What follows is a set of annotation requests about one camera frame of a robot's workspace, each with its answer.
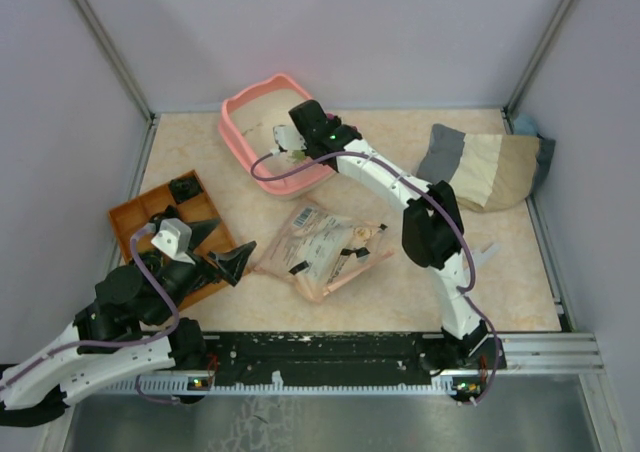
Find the beige cat litter bag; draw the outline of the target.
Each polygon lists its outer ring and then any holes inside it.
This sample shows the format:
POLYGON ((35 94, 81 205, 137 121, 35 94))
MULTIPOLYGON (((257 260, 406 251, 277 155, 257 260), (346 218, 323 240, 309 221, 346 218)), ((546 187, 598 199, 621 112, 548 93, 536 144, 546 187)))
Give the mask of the beige cat litter bag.
POLYGON ((282 223, 254 270, 321 303, 394 253, 385 224, 336 214, 305 198, 282 223))

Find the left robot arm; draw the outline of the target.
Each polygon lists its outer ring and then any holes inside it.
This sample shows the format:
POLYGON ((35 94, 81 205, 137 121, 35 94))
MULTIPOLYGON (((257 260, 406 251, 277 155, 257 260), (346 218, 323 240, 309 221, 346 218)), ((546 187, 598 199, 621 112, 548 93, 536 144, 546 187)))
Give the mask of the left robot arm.
POLYGON ((52 422, 96 391, 157 370, 201 366, 208 345, 178 307, 199 285, 241 280, 256 244, 197 254, 219 222, 151 220, 130 238, 131 262, 95 286, 95 299, 40 352, 1 372, 1 424, 52 422))

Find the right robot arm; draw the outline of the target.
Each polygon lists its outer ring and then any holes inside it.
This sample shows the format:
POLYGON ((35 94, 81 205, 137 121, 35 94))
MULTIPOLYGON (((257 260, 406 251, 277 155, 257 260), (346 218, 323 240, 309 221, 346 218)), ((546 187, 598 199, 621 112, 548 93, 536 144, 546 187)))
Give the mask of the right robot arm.
POLYGON ((433 277, 448 359, 461 368, 473 365, 482 355, 489 327, 470 298, 476 264, 453 188, 445 181, 432 184, 405 172, 357 128, 325 113, 313 99, 290 109, 289 117, 307 157, 355 180, 401 213, 402 249, 433 277))

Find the green litter pellets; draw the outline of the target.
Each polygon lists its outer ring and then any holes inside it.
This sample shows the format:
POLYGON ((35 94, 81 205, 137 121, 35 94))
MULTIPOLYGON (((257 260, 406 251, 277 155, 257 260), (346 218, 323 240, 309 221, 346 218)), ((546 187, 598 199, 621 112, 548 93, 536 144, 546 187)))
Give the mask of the green litter pellets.
POLYGON ((285 159, 292 167, 297 167, 307 160, 307 156, 302 150, 292 150, 285 153, 285 159))

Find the pink litter box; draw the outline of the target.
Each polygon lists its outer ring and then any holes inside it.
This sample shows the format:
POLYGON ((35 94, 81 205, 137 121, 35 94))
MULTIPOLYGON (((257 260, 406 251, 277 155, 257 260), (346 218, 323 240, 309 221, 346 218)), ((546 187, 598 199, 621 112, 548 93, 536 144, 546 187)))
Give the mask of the pink litter box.
MULTIPOLYGON (((294 79, 276 74, 223 101, 218 131, 245 170, 276 147, 273 128, 290 126, 289 110, 311 98, 294 79)), ((281 180, 258 183, 278 199, 290 200, 309 192, 334 175, 332 169, 314 165, 281 180)))

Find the orange compartment tray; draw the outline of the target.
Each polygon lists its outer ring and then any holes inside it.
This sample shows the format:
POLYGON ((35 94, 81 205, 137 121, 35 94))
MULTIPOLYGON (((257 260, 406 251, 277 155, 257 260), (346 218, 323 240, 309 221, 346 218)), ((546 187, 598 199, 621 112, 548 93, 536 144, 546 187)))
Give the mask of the orange compartment tray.
MULTIPOLYGON (((195 252, 200 255, 205 255, 209 251, 224 253, 238 247, 197 173, 190 171, 179 177, 190 174, 196 175, 203 192, 182 204, 174 202, 168 188, 169 181, 111 209, 108 213, 123 259, 126 261, 126 267, 123 272, 108 275, 108 285, 104 290, 109 299, 113 299, 117 305, 122 305, 136 314, 139 320, 147 325, 164 323, 172 316, 172 312, 133 259, 130 239, 134 233, 152 224, 153 234, 155 234, 160 222, 169 218, 178 218, 186 224, 220 218, 219 226, 195 252)), ((190 287, 188 281, 193 265, 169 259, 153 247, 152 237, 153 235, 149 234, 139 239, 136 250, 140 260, 178 309, 189 307, 229 285, 219 282, 205 287, 190 287)))

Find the black part in tray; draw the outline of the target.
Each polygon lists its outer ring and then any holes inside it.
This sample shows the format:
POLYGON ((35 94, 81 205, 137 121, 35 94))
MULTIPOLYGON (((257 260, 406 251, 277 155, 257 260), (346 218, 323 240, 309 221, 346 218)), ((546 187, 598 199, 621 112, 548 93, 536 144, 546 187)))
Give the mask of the black part in tray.
POLYGON ((182 204, 203 192, 203 188, 195 174, 171 180, 168 188, 176 204, 182 204))

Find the grey beige folded cloth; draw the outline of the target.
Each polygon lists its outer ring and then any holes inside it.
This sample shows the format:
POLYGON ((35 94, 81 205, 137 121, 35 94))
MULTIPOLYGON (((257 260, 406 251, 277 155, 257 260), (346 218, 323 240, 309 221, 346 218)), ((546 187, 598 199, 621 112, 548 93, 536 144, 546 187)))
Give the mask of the grey beige folded cloth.
POLYGON ((458 203, 474 212, 497 212, 525 201, 548 176, 556 142, 539 135, 464 133, 432 127, 416 176, 447 182, 458 203))

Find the blue cloth in corner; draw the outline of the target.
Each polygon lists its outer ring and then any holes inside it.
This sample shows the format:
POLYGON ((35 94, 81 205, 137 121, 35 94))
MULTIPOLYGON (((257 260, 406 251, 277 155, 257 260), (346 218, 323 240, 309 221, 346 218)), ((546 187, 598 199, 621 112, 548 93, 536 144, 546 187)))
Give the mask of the blue cloth in corner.
POLYGON ((514 135, 518 136, 542 137, 536 121, 526 114, 519 114, 512 120, 512 132, 514 135))

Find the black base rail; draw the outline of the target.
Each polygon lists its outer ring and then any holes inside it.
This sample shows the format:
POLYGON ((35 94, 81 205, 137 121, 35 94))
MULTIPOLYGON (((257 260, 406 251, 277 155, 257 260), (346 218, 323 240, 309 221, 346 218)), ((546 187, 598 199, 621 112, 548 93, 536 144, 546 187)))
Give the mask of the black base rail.
POLYGON ((467 348, 444 333, 208 332, 179 370, 217 386, 262 386, 278 372, 286 387, 429 385, 447 371, 486 378, 504 369, 502 343, 487 335, 467 348))

